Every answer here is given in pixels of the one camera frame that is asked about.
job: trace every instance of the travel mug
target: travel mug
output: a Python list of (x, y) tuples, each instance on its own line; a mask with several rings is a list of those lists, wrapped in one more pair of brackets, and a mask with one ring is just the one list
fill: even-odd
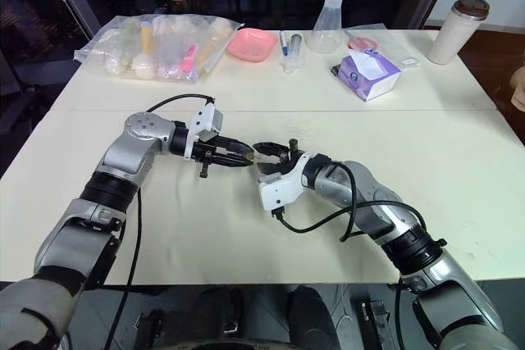
[(470, 39), (488, 14), (489, 3), (484, 0), (455, 2), (428, 53), (428, 59), (438, 65), (446, 65)]

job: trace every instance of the black cable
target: black cable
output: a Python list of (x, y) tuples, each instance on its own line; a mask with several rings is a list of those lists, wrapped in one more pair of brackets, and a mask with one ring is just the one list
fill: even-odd
[(168, 104), (169, 102), (174, 102), (175, 100), (178, 100), (180, 98), (205, 98), (207, 104), (209, 102), (215, 102), (214, 98), (212, 98), (211, 96), (206, 96), (205, 94), (184, 93), (184, 94), (179, 94), (177, 96), (173, 96), (172, 98), (167, 98), (166, 100), (162, 100), (160, 103), (155, 104), (153, 107), (149, 108), (146, 112), (153, 112), (157, 108), (162, 107), (163, 105)]
[(350, 206), (351, 206), (351, 209), (350, 209), (350, 220), (348, 222), (348, 225), (346, 226), (345, 233), (343, 234), (342, 237), (339, 238), (339, 240), (341, 242), (344, 242), (348, 238), (350, 238), (350, 233), (352, 232), (352, 228), (354, 227), (355, 215), (356, 215), (357, 209), (358, 209), (357, 208), (358, 188), (357, 188), (357, 186), (355, 184), (354, 174), (352, 173), (350, 168), (348, 168), (343, 163), (339, 163), (339, 162), (334, 162), (333, 165), (336, 166), (336, 167), (339, 167), (344, 172), (346, 172), (346, 174), (350, 178), (350, 190), (352, 192), (352, 201), (350, 202)]
[(394, 302), (394, 323), (395, 323), (395, 335), (397, 336), (397, 342), (399, 344), (399, 350), (405, 350), (403, 342), (403, 334), (401, 333), (401, 321), (399, 320), (401, 303), (401, 287), (403, 286), (403, 280), (399, 278), (397, 283), (397, 289), (395, 289), (395, 302)]
[(107, 334), (107, 339), (106, 339), (106, 344), (104, 345), (104, 350), (109, 350), (109, 348), (112, 345), (113, 336), (115, 335), (116, 327), (118, 326), (118, 322), (121, 319), (122, 311), (124, 310), (124, 306), (126, 304), (128, 296), (130, 295), (131, 283), (133, 282), (133, 276), (135, 275), (135, 267), (137, 266), (137, 260), (139, 258), (141, 238), (142, 238), (142, 196), (140, 194), (140, 189), (139, 189), (139, 191), (137, 192), (137, 242), (135, 244), (135, 252), (133, 253), (133, 261), (131, 262), (131, 268), (130, 268), (130, 274), (128, 275), (128, 281), (126, 283), (124, 293), (122, 294), (121, 303), (119, 304), (118, 309), (116, 311), (116, 315), (113, 318), (112, 327), (109, 330), (109, 334)]
[[(174, 102), (175, 100), (178, 100), (179, 98), (204, 98), (206, 99), (206, 103), (215, 102), (214, 98), (212, 98), (211, 96), (206, 96), (205, 94), (185, 93), (185, 94), (179, 94), (177, 96), (173, 96), (172, 98), (167, 98), (166, 100), (162, 100), (160, 103), (155, 104), (153, 107), (149, 108), (146, 112), (153, 112), (159, 107), (162, 107), (163, 105), (168, 104), (169, 102)], [(118, 326), (118, 322), (121, 319), (122, 312), (124, 311), (124, 306), (126, 305), (128, 296), (130, 295), (131, 284), (133, 283), (133, 276), (135, 275), (135, 268), (137, 266), (137, 260), (139, 258), (140, 240), (142, 239), (142, 195), (140, 193), (140, 189), (137, 192), (137, 205), (138, 205), (137, 206), (137, 242), (135, 244), (135, 251), (133, 253), (133, 261), (131, 262), (130, 273), (128, 275), (126, 287), (124, 288), (124, 293), (122, 294), (121, 303), (119, 304), (118, 309), (116, 310), (116, 314), (112, 322), (112, 327), (109, 330), (109, 333), (107, 334), (107, 339), (106, 339), (106, 344), (104, 345), (104, 350), (109, 350), (109, 348), (112, 345), (113, 337), (115, 336), (116, 327)], [(121, 227), (121, 233), (119, 234), (119, 240), (121, 242), (124, 239), (125, 232), (126, 232), (126, 223), (124, 222)]]
[[(365, 208), (365, 207), (371, 207), (371, 206), (375, 206), (375, 205), (392, 205), (392, 206), (395, 206), (395, 207), (405, 208), (406, 210), (412, 212), (418, 218), (418, 220), (420, 221), (421, 227), (425, 231), (427, 230), (427, 224), (425, 223), (425, 220), (422, 218), (421, 213), (419, 213), (416, 210), (416, 208), (411, 207), (409, 204), (405, 204), (404, 202), (389, 201), (389, 200), (365, 201), (365, 202), (360, 202), (359, 204), (357, 204), (356, 209)], [(340, 216), (340, 215), (350, 211), (351, 209), (352, 209), (351, 206), (341, 208), (339, 211), (335, 211), (331, 215), (329, 215), (329, 216), (325, 217), (324, 219), (320, 220), (319, 222), (317, 222), (315, 225), (311, 225), (309, 227), (306, 227), (305, 229), (297, 229), (294, 226), (292, 226), (290, 223), (288, 223), (283, 218), (282, 213), (276, 213), (276, 218), (288, 230), (293, 231), (294, 233), (297, 233), (297, 234), (304, 234), (304, 233), (309, 233), (310, 231), (314, 231), (315, 229), (317, 229), (317, 228), (321, 227), (322, 225), (325, 225), (326, 223), (328, 223), (330, 220), (335, 219), (337, 216)], [(356, 231), (355, 233), (348, 234), (347, 239), (352, 237), (352, 236), (354, 236), (354, 235), (351, 235), (351, 234), (361, 235), (361, 234), (357, 234), (357, 233), (362, 233), (362, 231)]]
[(416, 208), (410, 206), (409, 204), (405, 204), (404, 202), (390, 201), (390, 200), (365, 201), (365, 202), (360, 202), (358, 204), (358, 209), (359, 208), (365, 208), (365, 207), (372, 207), (372, 206), (376, 206), (376, 205), (391, 205), (391, 206), (394, 206), (394, 207), (402, 207), (402, 208), (406, 209), (407, 211), (409, 211), (410, 213), (414, 214), (418, 218), (419, 224), (421, 225), (421, 227), (425, 231), (427, 231), (427, 223), (425, 223), (425, 220), (423, 219), (423, 216), (421, 215), (421, 213), (419, 213)]
[(118, 240), (122, 241), (124, 240), (124, 234), (126, 233), (126, 222), (122, 223), (121, 232), (118, 234)]

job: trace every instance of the plastic bag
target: plastic bag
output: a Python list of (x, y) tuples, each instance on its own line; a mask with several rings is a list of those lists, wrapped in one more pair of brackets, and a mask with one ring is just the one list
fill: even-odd
[(239, 27), (219, 16), (116, 16), (74, 59), (124, 78), (195, 81), (213, 68)]
[[(360, 34), (359, 30), (370, 30)], [(374, 34), (373, 30), (380, 30), (379, 34)], [(353, 26), (343, 30), (349, 36), (350, 43), (367, 43), (365, 47), (376, 49), (386, 59), (394, 63), (401, 70), (418, 67), (421, 63), (416, 57), (410, 55), (406, 49), (392, 36), (384, 24)]]

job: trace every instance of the pink bowl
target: pink bowl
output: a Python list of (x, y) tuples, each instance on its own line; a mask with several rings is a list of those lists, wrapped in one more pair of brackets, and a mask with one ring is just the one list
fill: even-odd
[(276, 42), (275, 33), (245, 28), (235, 34), (228, 45), (228, 52), (246, 61), (263, 61), (272, 53)]

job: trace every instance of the brown lid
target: brown lid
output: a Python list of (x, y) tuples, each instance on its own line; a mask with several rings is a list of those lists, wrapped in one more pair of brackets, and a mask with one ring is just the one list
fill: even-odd
[(485, 0), (458, 0), (454, 3), (454, 8), (462, 14), (485, 19), (490, 7)]

